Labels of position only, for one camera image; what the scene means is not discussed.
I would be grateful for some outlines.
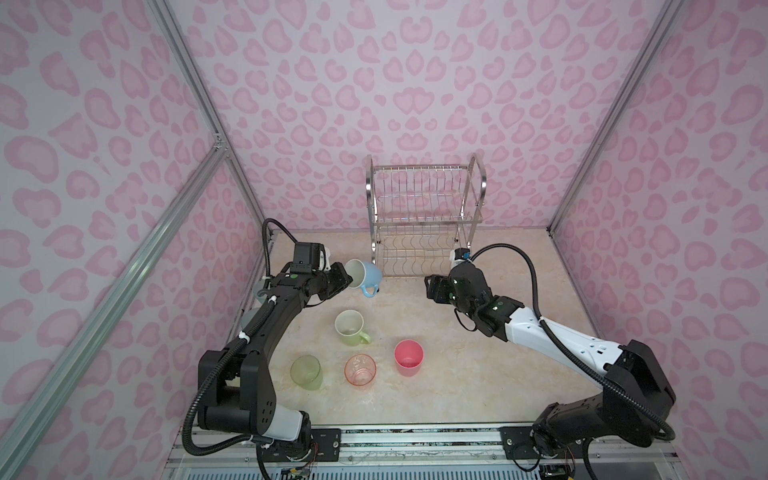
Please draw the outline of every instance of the aluminum frame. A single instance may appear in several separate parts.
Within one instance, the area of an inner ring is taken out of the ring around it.
[[[619,89],[614,102],[608,109],[605,119],[598,128],[598,132],[587,149],[587,153],[584,155],[584,160],[579,165],[576,174],[568,185],[565,195],[563,195],[563,201],[560,202],[560,206],[555,211],[552,221],[547,226],[550,235],[557,234],[558,230],[562,227],[563,222],[568,215],[568,211],[576,201],[576,197],[581,190],[581,187],[583,187],[584,183],[587,181],[587,177],[591,172],[592,167],[594,167],[600,159],[605,144],[616,130],[619,121],[624,116],[624,112],[632,101],[632,97],[634,97],[637,89],[640,88],[645,79],[645,75],[654,64],[656,57],[667,39],[671,36],[672,30],[682,16],[687,2],[688,0],[667,0],[661,7],[661,12],[656,17],[656,21],[651,27],[650,33],[645,38],[643,46],[637,53],[637,57],[627,73],[627,78],[621,84],[621,88]]]
[[[216,107],[214,106],[214,101],[203,82],[202,75],[200,75],[200,69],[197,67],[192,54],[187,47],[187,43],[184,41],[184,34],[181,31],[181,26],[174,14],[174,10],[168,4],[167,0],[146,0],[146,2],[149,5],[150,10],[152,10],[154,17],[157,19],[157,24],[163,32],[171,51],[174,53],[174,57],[181,67],[184,78],[190,85],[192,95],[194,95],[197,99],[197,103],[200,105],[200,112],[205,117],[211,133],[214,134],[225,149],[231,150],[231,155],[227,158],[227,163],[230,165],[237,180],[237,187],[246,199],[246,205],[252,215],[257,219],[259,226],[261,226],[265,219],[264,212],[261,210],[256,194],[253,192],[253,188],[243,170],[243,165],[240,163],[237,153],[232,148],[232,142],[230,141],[229,136],[227,136],[227,131],[224,128]]]
[[[499,428],[502,426],[530,427],[530,422],[459,423],[459,424],[392,424],[392,425],[316,425],[320,428],[341,429],[338,462],[323,466],[365,465],[398,467],[407,465],[511,465],[506,459]],[[195,427],[192,431],[198,445],[209,445],[231,434],[212,432]],[[196,468],[243,467],[256,458],[253,444],[234,445],[206,457],[193,457],[184,451],[177,437],[171,449],[163,478],[176,478],[175,472],[193,472]],[[615,436],[597,439],[590,445],[593,463],[649,462],[680,463],[669,442],[655,442],[643,449]],[[532,464],[520,460],[521,464]],[[559,464],[562,458],[541,460],[541,464]],[[291,464],[269,464],[286,467]]]
[[[163,256],[166,247],[187,219],[197,199],[230,152],[214,145],[193,176],[174,198],[147,238],[112,284],[104,299],[86,319],[69,347],[59,356],[0,444],[0,480],[12,480],[21,472],[61,408],[69,400],[113,328],[127,312],[144,281]]]
[[[592,325],[592,329],[594,330],[594,335],[597,338],[606,339],[605,332],[603,332],[603,329],[600,327],[600,322],[598,322],[598,319],[596,319],[594,315],[592,315],[592,312],[589,310],[589,302],[587,301],[587,295],[581,289],[581,285],[579,285],[579,283],[576,281],[576,279],[574,278],[574,274],[571,272],[571,269],[568,268],[568,264],[565,262],[565,256],[560,251],[560,247],[558,246],[557,240],[553,236],[550,236],[549,241],[552,242],[554,251],[557,252],[558,258],[560,259],[560,263],[562,263],[563,267],[565,268],[565,275],[568,277],[568,281],[571,282],[571,286],[576,292],[576,297],[578,297],[579,302],[581,302],[581,307],[584,309],[584,312],[587,314],[587,319],[589,320],[589,324]]]

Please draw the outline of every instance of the marble-pattern tabletop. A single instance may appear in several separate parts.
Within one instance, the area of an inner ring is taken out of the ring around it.
[[[370,235],[296,233],[299,241],[320,242],[331,261],[370,261]],[[478,230],[472,249],[513,243],[532,258],[539,282],[541,312],[547,318],[594,334],[547,232],[539,229]],[[293,256],[293,244],[280,234],[271,263],[279,270]],[[493,250],[475,262],[496,295],[531,305],[531,280],[525,262],[511,250]],[[344,345],[333,328],[336,315],[354,309],[365,319],[370,345]],[[472,322],[465,319],[471,327]],[[394,360],[403,339],[420,342],[422,368],[401,376]],[[346,361],[366,353],[376,361],[374,380],[363,387],[344,377]],[[323,368],[320,389],[307,391],[290,378],[290,366],[311,354]],[[453,309],[425,296],[423,278],[388,278],[373,298],[347,289],[323,305],[303,310],[289,325],[270,361],[277,400],[310,414],[314,425],[530,422],[552,402],[573,402],[598,393],[582,375],[531,349],[480,332],[469,333]]]

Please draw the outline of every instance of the dish rack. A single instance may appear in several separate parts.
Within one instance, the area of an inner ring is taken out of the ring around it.
[[[487,176],[477,154],[464,165],[379,165],[366,175],[372,261],[384,276],[446,275],[451,253],[482,222]]]

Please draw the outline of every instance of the wire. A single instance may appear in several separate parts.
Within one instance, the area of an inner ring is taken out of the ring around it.
[[[261,471],[261,476],[263,477],[263,480],[272,480],[272,477],[270,477],[270,473],[266,470],[266,466],[264,465],[264,459],[262,458],[261,451],[263,450],[261,445],[256,445],[256,462],[259,464],[259,470]]]
[[[320,271],[322,272],[325,269],[326,269],[326,254],[323,252],[323,268],[321,268]],[[312,305],[307,305],[304,308],[312,308],[313,306],[318,306],[318,305],[322,304],[323,302],[325,302],[326,300],[320,300],[318,303],[313,303]]]
[[[573,460],[573,467],[571,468],[571,474],[573,475],[574,473],[576,473],[576,456],[571,450],[571,447],[566,445],[565,448],[568,450],[568,453],[565,455],[565,465],[568,466],[568,454],[570,454],[571,460]]]
[[[589,444],[592,443],[592,440],[594,439],[584,439],[584,443],[581,444],[581,457],[584,459],[584,468],[587,469],[589,478],[598,480],[598,476],[594,474],[592,464],[589,462]]]
[[[512,457],[512,461],[515,463],[515,466],[521,469],[523,472],[533,472],[538,467],[538,463],[541,461],[541,453],[536,452],[536,455],[538,455],[538,458],[536,459],[536,463],[533,464],[532,467],[522,468],[518,463],[518,461],[515,459],[515,450],[517,450],[520,445],[525,445],[525,442],[518,442],[512,446],[512,454],[510,455]]]
[[[627,393],[620,386],[616,385],[611,380],[606,379],[599,373],[595,372],[589,365],[582,362],[552,332],[552,330],[549,328],[549,325],[547,325],[546,320],[544,320],[541,317],[541,311],[538,308],[538,281],[536,279],[536,269],[533,266],[533,262],[531,261],[531,258],[527,255],[526,252],[516,247],[515,245],[511,245],[509,243],[492,243],[491,245],[488,245],[478,250],[477,253],[472,255],[472,257],[470,257],[470,260],[474,261],[475,258],[479,257],[481,253],[487,252],[488,250],[494,249],[494,248],[508,248],[508,249],[514,250],[515,252],[519,253],[523,257],[523,260],[525,260],[525,262],[527,263],[528,269],[531,271],[531,289],[533,290],[532,299],[533,299],[534,314],[536,315],[536,319],[538,320],[539,325],[547,334],[547,337],[549,337],[549,339],[554,343],[555,346],[557,346],[557,348],[563,353],[563,355],[565,355],[566,358],[571,360],[571,362],[573,362],[574,365],[576,365],[582,372],[586,373],[591,379],[593,379],[595,382],[602,385],[603,389],[609,390],[614,396],[616,396],[624,404],[636,409],[638,412],[645,415],[646,418],[651,420],[657,427],[659,427],[660,430],[664,431],[663,434],[659,432],[656,433],[654,435],[654,438],[658,440],[665,440],[668,442],[671,442],[672,440],[674,440],[675,431],[666,421],[664,421],[664,419],[662,419],[655,412],[651,411],[645,405],[639,403],[637,400],[627,395]]]
[[[252,322],[252,326],[248,329],[248,331],[244,333],[249,337],[255,335],[259,328],[261,328],[261,326],[264,324],[264,322],[266,322],[266,319],[272,313],[274,308],[275,303],[267,301],[266,309],[259,309],[257,320]],[[247,442],[253,439],[252,435],[237,435],[215,445],[205,447],[199,447],[195,445],[194,441],[192,440],[192,425],[194,424],[194,418],[197,415],[197,409],[200,408],[201,399],[208,391],[208,389],[214,384],[214,382],[217,381],[219,375],[223,372],[224,368],[230,362],[232,357],[238,354],[247,344],[248,340],[239,339],[237,343],[231,346],[227,352],[224,353],[224,355],[221,357],[221,360],[219,360],[216,366],[210,371],[208,376],[205,377],[205,380],[203,380],[203,382],[200,384],[200,388],[197,390],[197,394],[195,395],[194,400],[192,400],[190,408],[187,410],[187,416],[184,417],[184,424],[181,427],[181,444],[184,446],[184,450],[186,450],[190,455],[210,455],[211,453],[219,452],[220,450],[231,447],[237,443]]]
[[[483,253],[494,248],[508,248],[510,250],[514,250],[515,252],[520,253],[520,256],[523,257],[523,260],[525,260],[525,262],[528,264],[528,270],[531,272],[531,297],[533,299],[533,313],[536,314],[537,319],[540,319],[541,311],[538,309],[538,280],[536,278],[536,269],[533,266],[531,258],[526,252],[510,243],[491,243],[490,245],[486,245],[485,247],[475,252],[474,255],[469,257],[469,259],[474,262],[477,257],[480,257]]]
[[[466,331],[468,331],[468,332],[475,332],[475,331],[477,331],[477,329],[478,329],[478,324],[477,324],[477,323],[475,324],[475,328],[470,330],[470,329],[468,329],[468,328],[467,328],[467,326],[466,326],[466,325],[465,325],[465,324],[462,322],[462,319],[460,319],[460,318],[458,317],[458,308],[454,308],[454,309],[453,309],[453,314],[454,314],[454,315],[456,315],[456,319],[458,320],[458,324],[459,324],[459,325],[461,325],[461,326],[463,326],[463,327],[464,327],[464,330],[466,330]]]
[[[315,459],[317,458],[317,451],[319,450],[319,445],[317,445],[315,442],[312,442],[310,443],[310,449],[313,450],[312,458],[310,458],[304,465],[302,465],[300,470],[310,466],[310,464],[314,462]]]
[[[264,283],[265,290],[268,290],[270,288],[270,281],[272,280],[272,270],[270,265],[270,241],[267,235],[269,230],[268,225],[270,223],[277,225],[283,232],[286,233],[288,238],[290,238],[294,243],[297,242],[293,234],[289,232],[288,229],[285,228],[285,226],[279,221],[273,218],[267,218],[264,221],[264,223],[261,224],[261,242],[264,247],[264,272],[266,276],[266,282]]]

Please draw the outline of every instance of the pink leopard print wallpaper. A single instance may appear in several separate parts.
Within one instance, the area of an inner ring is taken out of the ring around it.
[[[0,4],[0,435],[212,144],[148,13]]]
[[[20,480],[159,475],[197,391],[197,361],[227,339],[261,254],[257,230],[222,165]]]
[[[766,25],[692,2],[557,238],[607,336],[669,375],[691,480],[768,471]]]
[[[365,171],[485,153],[487,225],[549,223],[661,0],[173,0],[267,216],[365,228]]]

